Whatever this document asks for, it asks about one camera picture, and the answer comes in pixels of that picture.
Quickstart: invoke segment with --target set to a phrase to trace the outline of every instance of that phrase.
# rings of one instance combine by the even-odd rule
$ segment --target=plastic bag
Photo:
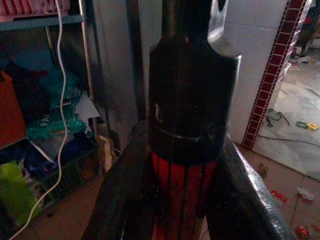
[[[0,201],[17,226],[28,220],[36,203],[15,161],[0,165]],[[35,217],[40,211],[37,206],[32,216]]]
[[[63,107],[64,117],[69,134],[84,132],[86,125],[79,120],[78,114],[74,113],[75,107],[68,105]],[[60,109],[54,109],[51,114],[45,115],[42,119],[30,123],[25,132],[28,140],[50,139],[65,133],[64,124],[60,115]]]
[[[84,132],[76,133],[74,139],[64,145],[62,149],[61,165],[64,166],[67,162],[84,155],[92,149],[93,146],[93,142],[87,138]],[[56,157],[54,163],[49,162],[38,150],[33,148],[28,152],[24,160],[24,167],[32,178],[36,177],[41,179],[58,169],[58,159]]]
[[[81,91],[77,88],[80,83],[79,78],[73,73],[66,71],[66,86],[63,99],[69,99],[69,102],[77,104],[80,100]],[[49,95],[50,109],[53,109],[60,103],[61,91],[64,83],[64,76],[60,67],[54,67],[49,74],[39,80],[46,93]]]

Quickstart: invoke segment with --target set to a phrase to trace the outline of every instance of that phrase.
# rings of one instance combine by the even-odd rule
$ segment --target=white paper
[[[95,105],[85,93],[81,95],[79,103],[77,104],[77,106],[75,106],[75,113],[78,114],[79,119],[85,123],[85,133],[87,133],[88,131],[92,132],[89,127],[89,119],[100,117],[100,114]]]

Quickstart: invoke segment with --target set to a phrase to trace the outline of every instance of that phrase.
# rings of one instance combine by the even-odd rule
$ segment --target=electrical cord
[[[66,76],[64,63],[63,63],[62,57],[61,57],[61,38],[62,38],[62,33],[63,33],[61,10],[60,10],[60,5],[59,5],[59,0],[54,0],[54,1],[55,1],[55,5],[56,5],[57,14],[58,14],[58,20],[59,20],[59,35],[58,35],[58,41],[57,41],[57,55],[58,55],[59,65],[60,65],[60,68],[61,68],[61,71],[62,71],[62,74],[63,74],[63,87],[62,87],[62,90],[61,90],[61,97],[60,97],[60,114],[61,114],[61,118],[62,118],[62,122],[63,122],[63,126],[64,126],[64,137],[63,137],[62,143],[60,145],[59,152],[58,152],[58,158],[57,158],[59,175],[58,175],[58,179],[57,179],[56,183],[45,194],[43,194],[39,198],[39,200],[35,203],[35,205],[33,206],[32,210],[30,212],[29,218],[28,218],[27,222],[25,223],[25,225],[18,232],[16,232],[9,240],[13,240],[16,236],[18,236],[29,225],[29,223],[31,221],[31,218],[32,218],[32,215],[33,215],[36,207],[39,205],[39,203],[50,192],[52,192],[59,185],[59,183],[61,181],[61,177],[62,177],[61,153],[62,153],[62,149],[64,148],[66,139],[68,137],[68,128],[67,128],[67,123],[66,123],[66,119],[65,119],[65,115],[64,115],[64,109],[63,109],[64,96],[65,96],[66,84],[67,84],[67,76]]]
[[[273,112],[273,111],[275,111],[274,109],[272,109],[272,108],[270,108],[269,109],[269,113],[270,112]],[[267,121],[267,125],[268,125],[268,127],[273,127],[274,125],[271,123],[271,120],[275,120],[275,121],[279,121],[280,119],[284,119],[285,121],[286,121],[286,123],[289,125],[289,126],[291,126],[290,125],[290,122],[288,121],[288,119],[285,117],[285,115],[282,113],[282,112],[280,112],[280,111],[278,111],[277,113],[276,113],[276,115],[278,115],[279,116],[279,118],[274,118],[274,117],[272,117],[272,116],[266,116],[266,121]]]
[[[280,140],[280,141],[288,141],[288,142],[298,142],[298,143],[304,143],[304,144],[310,144],[316,147],[320,148],[320,145],[314,144],[308,141],[303,141],[303,140],[295,140],[295,139],[287,139],[287,138],[276,138],[276,137],[269,137],[269,136],[263,136],[263,135],[258,135],[258,137],[263,138],[263,139],[270,139],[270,140]]]

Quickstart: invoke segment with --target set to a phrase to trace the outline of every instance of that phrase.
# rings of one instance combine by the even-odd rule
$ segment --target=tiled floor
[[[288,198],[286,204],[280,208],[284,220],[292,231],[298,225],[314,224],[320,227],[320,182],[306,177],[286,166],[239,147],[243,156],[257,170],[260,163],[269,167],[264,179],[266,187],[272,191],[276,190]],[[310,189],[315,194],[315,200],[310,202],[298,196],[297,187]],[[207,224],[203,225],[200,240],[209,240]]]
[[[80,240],[103,178],[97,176],[58,204],[47,208],[16,240]]]
[[[263,162],[269,167],[264,183],[267,188],[277,190],[288,198],[280,211],[292,230],[297,225],[315,224],[320,227],[320,182],[245,149],[242,154],[254,169]],[[95,200],[102,183],[96,177],[87,185],[78,188],[55,206],[48,208],[21,233],[17,240],[79,240],[89,221]],[[297,187],[308,188],[315,193],[309,202],[297,194]],[[207,223],[203,224],[200,240],[209,240]]]

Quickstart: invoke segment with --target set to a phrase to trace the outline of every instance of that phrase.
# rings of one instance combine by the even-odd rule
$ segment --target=green fabric
[[[17,226],[25,224],[36,203],[15,161],[0,165],[0,201]],[[35,217],[41,209],[37,207]]]

